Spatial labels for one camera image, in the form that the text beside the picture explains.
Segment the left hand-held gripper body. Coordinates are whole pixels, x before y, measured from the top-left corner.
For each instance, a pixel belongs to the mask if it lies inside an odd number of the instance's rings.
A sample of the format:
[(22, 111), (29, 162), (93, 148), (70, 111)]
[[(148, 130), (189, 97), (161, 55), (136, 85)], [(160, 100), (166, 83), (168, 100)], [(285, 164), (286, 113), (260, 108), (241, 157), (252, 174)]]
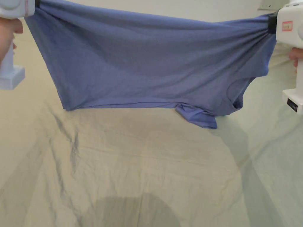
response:
[[(22, 17), (32, 16), (35, 8), (39, 7), (40, 0), (1, 0), (0, 17), (13, 20)], [(13, 42), (11, 41), (8, 52), (0, 65), (0, 89), (13, 90), (25, 78), (25, 68), (14, 65)]]

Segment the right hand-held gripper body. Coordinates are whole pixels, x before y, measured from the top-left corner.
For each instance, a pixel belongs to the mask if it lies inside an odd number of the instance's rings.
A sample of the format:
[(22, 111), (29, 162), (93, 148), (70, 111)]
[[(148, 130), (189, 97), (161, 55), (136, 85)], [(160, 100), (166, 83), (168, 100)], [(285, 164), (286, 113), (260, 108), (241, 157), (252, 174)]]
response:
[[(303, 1), (290, 0), (268, 22), (270, 33), (276, 34), (277, 42), (303, 48)], [(298, 61), (296, 87), (283, 90), (282, 100), (298, 115), (303, 114), (303, 61)]]

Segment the person's right hand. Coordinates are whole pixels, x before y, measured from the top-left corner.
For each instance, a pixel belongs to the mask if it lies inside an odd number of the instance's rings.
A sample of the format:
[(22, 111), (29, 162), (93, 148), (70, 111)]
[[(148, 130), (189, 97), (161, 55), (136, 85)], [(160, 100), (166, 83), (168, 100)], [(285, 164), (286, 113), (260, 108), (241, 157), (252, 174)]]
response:
[(293, 61), (293, 66), (297, 73), (298, 61), (303, 59), (303, 49), (293, 47), (289, 53), (289, 59)]

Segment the person's left hand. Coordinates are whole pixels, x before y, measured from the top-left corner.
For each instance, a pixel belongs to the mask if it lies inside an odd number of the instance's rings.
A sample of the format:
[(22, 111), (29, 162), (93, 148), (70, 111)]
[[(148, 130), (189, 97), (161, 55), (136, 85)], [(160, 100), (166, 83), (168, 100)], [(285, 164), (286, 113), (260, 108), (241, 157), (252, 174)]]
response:
[(23, 33), (23, 24), (19, 19), (0, 18), (0, 62), (3, 61), (12, 45), (14, 34)]

